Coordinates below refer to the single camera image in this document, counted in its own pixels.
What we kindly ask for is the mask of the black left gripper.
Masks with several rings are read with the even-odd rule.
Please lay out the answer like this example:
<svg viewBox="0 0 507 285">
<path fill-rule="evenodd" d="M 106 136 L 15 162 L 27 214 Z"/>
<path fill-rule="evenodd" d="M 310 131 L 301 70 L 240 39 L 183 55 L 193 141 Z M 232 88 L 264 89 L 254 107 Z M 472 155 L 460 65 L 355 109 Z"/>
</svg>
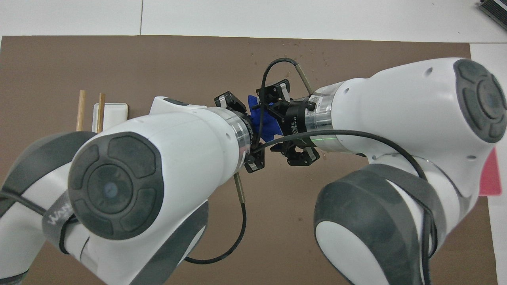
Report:
<svg viewBox="0 0 507 285">
<path fill-rule="evenodd" d="M 264 149 L 254 153 L 261 146 L 256 144 L 259 137 L 255 131 L 250 115 L 247 114 L 246 106 L 234 95 L 227 91 L 214 98 L 218 108 L 225 108 L 240 116 L 240 158 L 246 159 L 245 168 L 248 173 L 254 173 L 265 167 Z"/>
</svg>

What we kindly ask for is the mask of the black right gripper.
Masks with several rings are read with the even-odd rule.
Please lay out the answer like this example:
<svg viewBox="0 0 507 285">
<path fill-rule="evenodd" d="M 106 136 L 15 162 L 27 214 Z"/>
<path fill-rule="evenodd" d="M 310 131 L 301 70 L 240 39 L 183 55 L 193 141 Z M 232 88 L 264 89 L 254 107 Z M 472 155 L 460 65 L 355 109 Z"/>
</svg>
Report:
<svg viewBox="0 0 507 285">
<path fill-rule="evenodd" d="M 264 87 L 264 117 L 261 139 L 272 141 L 275 135 L 296 135 L 307 131 L 305 114 L 309 99 L 290 98 L 290 82 L 283 79 Z M 320 159 L 318 151 L 313 147 L 302 148 L 290 146 L 282 150 L 290 166 L 310 166 Z"/>
</svg>

